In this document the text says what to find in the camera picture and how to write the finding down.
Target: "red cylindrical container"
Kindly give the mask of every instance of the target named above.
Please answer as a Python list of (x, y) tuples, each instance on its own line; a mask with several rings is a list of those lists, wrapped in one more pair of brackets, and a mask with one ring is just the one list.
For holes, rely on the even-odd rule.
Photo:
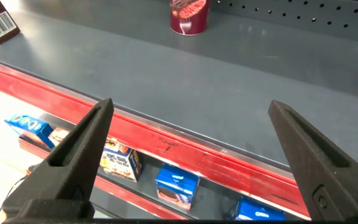
[(210, 0), (170, 0), (171, 29), (178, 34), (197, 35), (206, 29)]

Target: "oreo package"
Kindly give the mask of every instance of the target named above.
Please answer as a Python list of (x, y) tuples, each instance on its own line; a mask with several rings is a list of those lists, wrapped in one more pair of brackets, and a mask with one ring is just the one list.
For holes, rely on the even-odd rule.
[(155, 181), (159, 198), (190, 210), (200, 182), (197, 175), (164, 164)]
[(23, 114), (15, 114), (10, 119), (6, 119), (5, 123), (20, 136), (28, 137), (34, 142), (49, 148), (55, 147), (48, 138), (53, 128), (45, 121)]
[(264, 220), (283, 221), (285, 214), (274, 208), (261, 205), (246, 198), (240, 200), (230, 209), (228, 220)]

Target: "red shelf edge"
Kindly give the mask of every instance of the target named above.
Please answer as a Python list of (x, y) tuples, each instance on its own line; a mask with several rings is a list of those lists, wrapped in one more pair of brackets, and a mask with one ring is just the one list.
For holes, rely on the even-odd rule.
[[(77, 123), (93, 106), (42, 81), (0, 65), (0, 91), (54, 116)], [(217, 182), (274, 207), (309, 219), (293, 179), (208, 149), (196, 142), (114, 113), (109, 135), (140, 152)]]

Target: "gray metal shelf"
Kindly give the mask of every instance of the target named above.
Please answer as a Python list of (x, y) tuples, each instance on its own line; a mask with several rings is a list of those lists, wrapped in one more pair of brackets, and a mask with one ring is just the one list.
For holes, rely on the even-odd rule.
[(358, 161), (358, 41), (212, 12), (195, 37), (159, 0), (3, 1), (0, 62), (286, 164), (267, 114), (298, 110)]

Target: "barcode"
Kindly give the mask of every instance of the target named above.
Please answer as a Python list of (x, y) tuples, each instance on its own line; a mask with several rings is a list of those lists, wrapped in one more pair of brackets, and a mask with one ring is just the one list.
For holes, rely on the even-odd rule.
[(16, 28), (15, 23), (7, 12), (0, 14), (0, 37)]

